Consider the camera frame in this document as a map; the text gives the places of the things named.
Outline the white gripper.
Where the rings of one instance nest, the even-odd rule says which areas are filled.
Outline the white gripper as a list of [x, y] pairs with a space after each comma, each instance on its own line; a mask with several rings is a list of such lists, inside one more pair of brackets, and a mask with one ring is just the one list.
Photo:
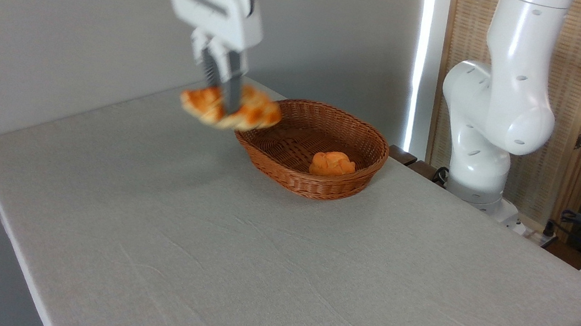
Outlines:
[[209, 87], [221, 88], [224, 111], [240, 107], [244, 53], [263, 38], [262, 16], [256, 0], [170, 0], [179, 20], [196, 28], [191, 33], [195, 62]]

